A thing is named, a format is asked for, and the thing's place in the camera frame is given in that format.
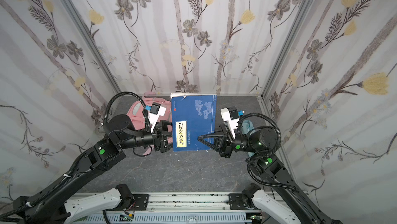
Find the light blue object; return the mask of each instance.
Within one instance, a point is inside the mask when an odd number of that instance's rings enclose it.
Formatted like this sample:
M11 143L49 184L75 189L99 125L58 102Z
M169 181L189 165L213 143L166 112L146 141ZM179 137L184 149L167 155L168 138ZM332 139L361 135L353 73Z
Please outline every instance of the light blue object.
M243 126L241 127L241 131L243 132L243 134L247 134L249 131L251 131L252 129L254 129L254 125L252 124L252 122L251 121L249 121L249 120L244 120L243 121ZM255 154L255 152L248 152L248 156L249 157L251 157L252 155L254 155Z

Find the dark gray surface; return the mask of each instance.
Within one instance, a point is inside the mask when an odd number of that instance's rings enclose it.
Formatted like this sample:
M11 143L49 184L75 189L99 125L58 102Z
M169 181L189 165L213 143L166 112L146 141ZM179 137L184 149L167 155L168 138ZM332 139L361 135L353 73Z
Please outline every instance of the dark gray surface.
M135 101L134 97L123 97L114 114L126 114ZM219 96L215 127L222 122L220 109L230 106L246 113L261 112L254 96ZM255 126L264 124L261 119L251 121ZM231 158L221 158L209 149L152 152L144 158L135 156L132 149L125 153L127 157L123 161L89 182L80 192L104 192L120 183L126 183L132 192L242 191L253 182L246 171L246 152L233 153Z

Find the wall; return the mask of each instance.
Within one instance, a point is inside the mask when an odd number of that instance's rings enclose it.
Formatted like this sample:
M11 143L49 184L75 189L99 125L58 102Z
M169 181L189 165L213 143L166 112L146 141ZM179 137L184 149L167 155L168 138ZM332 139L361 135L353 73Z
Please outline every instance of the wall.
M315 0L265 96L300 186L343 223L394 223L397 2Z
M114 92L59 0L0 0L0 211L68 170Z
M259 94L302 0L72 0L122 90Z

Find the yellow title label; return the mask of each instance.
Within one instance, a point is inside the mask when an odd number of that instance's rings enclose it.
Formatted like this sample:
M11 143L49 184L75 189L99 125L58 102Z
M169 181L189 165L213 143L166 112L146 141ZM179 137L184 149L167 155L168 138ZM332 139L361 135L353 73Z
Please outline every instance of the yellow title label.
M176 125L176 147L186 147L186 121L175 122Z

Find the book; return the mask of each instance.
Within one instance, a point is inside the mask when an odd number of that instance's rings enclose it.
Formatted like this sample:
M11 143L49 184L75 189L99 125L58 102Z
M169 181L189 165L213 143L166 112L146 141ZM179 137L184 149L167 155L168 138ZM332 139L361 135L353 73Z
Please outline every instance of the book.
M171 94L174 152L210 148L197 140L215 129L216 94Z

